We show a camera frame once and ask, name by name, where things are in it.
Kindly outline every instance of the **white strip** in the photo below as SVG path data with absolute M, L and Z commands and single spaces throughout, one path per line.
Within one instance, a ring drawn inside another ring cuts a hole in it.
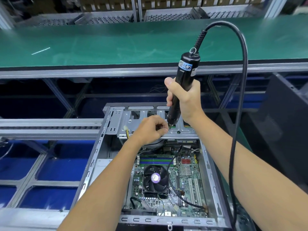
M 38 51 L 38 52 L 36 52 L 36 53 L 33 53 L 33 54 L 31 54 L 31 55 L 38 54 L 38 53 L 43 52 L 43 51 L 45 51 L 45 50 L 47 50 L 47 49 L 43 49 L 43 50 Z

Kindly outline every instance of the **purple sticker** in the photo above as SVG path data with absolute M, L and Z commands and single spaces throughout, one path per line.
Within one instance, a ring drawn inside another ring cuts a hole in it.
M 151 175 L 151 180 L 153 183 L 159 183 L 160 182 L 160 175 L 158 173 L 153 173 Z

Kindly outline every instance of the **person's right hand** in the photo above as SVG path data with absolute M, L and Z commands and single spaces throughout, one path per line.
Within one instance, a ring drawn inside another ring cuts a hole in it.
M 165 78 L 165 85 L 168 88 L 167 106 L 172 105 L 172 94 L 175 94 L 179 98 L 182 118 L 185 122 L 192 125 L 192 120 L 204 115 L 201 108 L 200 82 L 198 80 L 194 79 L 189 91 L 185 91 L 175 79 L 170 77 Z

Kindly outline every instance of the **black fan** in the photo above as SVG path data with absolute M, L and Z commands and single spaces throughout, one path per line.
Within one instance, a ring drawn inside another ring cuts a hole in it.
M 167 170 L 163 166 L 149 165 L 144 169 L 143 194 L 169 193 Z

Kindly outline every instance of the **fingernail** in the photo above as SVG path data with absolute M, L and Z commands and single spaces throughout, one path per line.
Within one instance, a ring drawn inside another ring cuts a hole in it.
M 171 77 L 165 78 L 165 84 L 170 85 L 172 83 L 173 79 Z

